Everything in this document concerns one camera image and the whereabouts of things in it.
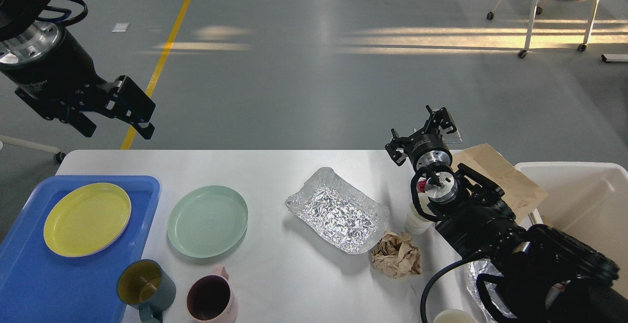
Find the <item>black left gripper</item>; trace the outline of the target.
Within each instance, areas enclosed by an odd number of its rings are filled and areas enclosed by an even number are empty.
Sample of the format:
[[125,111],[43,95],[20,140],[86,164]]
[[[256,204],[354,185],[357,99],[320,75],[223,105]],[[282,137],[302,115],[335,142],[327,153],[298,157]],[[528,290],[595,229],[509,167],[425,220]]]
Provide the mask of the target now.
[[128,76],[112,82],[99,77],[92,57],[66,28],[39,28],[13,52],[2,47],[1,72],[41,117],[58,117],[85,137],[97,126],[83,111],[128,123],[143,139],[155,132],[153,100]]

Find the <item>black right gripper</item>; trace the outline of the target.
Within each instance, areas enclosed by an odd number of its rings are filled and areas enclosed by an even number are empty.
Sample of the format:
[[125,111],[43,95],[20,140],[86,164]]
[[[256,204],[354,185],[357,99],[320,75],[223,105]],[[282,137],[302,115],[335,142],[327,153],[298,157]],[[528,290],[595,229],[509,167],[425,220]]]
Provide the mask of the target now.
[[[422,128],[431,125],[454,125],[457,128],[447,108],[433,110],[429,105],[425,107],[430,117]],[[397,166],[401,166],[409,158],[413,170],[421,167],[451,167],[452,155],[441,135],[400,136],[395,128],[391,128],[391,134],[391,140],[384,148]]]

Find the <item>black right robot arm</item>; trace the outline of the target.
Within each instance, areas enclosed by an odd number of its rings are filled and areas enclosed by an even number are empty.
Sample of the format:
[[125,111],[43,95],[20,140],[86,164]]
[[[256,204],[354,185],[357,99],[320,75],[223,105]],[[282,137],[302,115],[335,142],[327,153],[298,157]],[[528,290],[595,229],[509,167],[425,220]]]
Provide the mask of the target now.
[[490,260],[499,275],[475,281],[482,305],[498,323],[625,323],[627,299],[612,285],[618,265],[589,245],[544,224],[524,229],[493,180],[453,157],[442,132],[457,131],[446,108],[427,107],[430,117],[410,136],[391,130],[385,149],[397,165],[410,161],[413,205],[461,259],[434,274],[419,301],[426,303],[444,274],[478,260]]

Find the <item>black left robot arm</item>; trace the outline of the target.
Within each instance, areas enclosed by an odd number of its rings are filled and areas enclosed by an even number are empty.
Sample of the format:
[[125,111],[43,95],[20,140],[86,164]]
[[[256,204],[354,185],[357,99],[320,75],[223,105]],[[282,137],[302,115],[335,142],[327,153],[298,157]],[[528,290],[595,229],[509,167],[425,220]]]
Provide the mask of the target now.
[[95,112],[153,136],[155,103],[128,76],[105,81],[69,32],[88,13],[83,0],[1,0],[1,72],[43,119],[58,119],[92,137]]

